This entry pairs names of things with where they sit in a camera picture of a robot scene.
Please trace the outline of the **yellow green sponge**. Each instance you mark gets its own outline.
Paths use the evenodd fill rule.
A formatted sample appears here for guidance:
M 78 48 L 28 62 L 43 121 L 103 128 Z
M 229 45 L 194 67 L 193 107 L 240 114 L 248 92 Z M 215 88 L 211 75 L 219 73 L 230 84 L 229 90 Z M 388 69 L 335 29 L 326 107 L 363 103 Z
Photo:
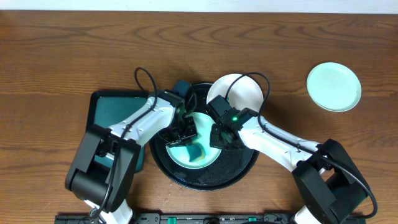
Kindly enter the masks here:
M 189 162 L 198 162 L 204 159 L 206 156 L 204 147 L 197 142 L 194 142 L 192 144 L 187 144 L 186 148 L 189 155 L 188 159 Z

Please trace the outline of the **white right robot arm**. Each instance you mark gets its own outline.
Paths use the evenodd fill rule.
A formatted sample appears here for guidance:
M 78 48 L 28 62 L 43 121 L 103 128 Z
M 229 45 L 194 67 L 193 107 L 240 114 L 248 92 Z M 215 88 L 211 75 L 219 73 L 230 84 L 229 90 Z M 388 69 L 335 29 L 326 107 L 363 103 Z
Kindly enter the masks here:
M 270 157 L 293 175 L 305 203 L 291 223 L 362 223 L 353 215 L 371 191 L 344 147 L 337 141 L 323 144 L 298 138 L 268 123 L 252 109 L 238 110 L 221 95 L 206 110 L 214 120 L 210 146 L 252 149 Z

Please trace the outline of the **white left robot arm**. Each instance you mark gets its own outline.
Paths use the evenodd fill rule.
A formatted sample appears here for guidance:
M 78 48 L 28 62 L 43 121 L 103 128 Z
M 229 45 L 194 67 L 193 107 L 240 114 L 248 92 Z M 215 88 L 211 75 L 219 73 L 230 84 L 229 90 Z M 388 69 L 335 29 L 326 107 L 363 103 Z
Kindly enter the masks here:
M 65 188 L 91 206 L 90 223 L 129 223 L 133 212 L 126 198 L 141 149 L 161 136 L 170 147 L 197 136 L 188 101 L 195 97 L 189 82 L 179 80 L 172 90 L 155 90 L 146 103 L 121 122 L 103 128 L 90 126 L 81 140 Z

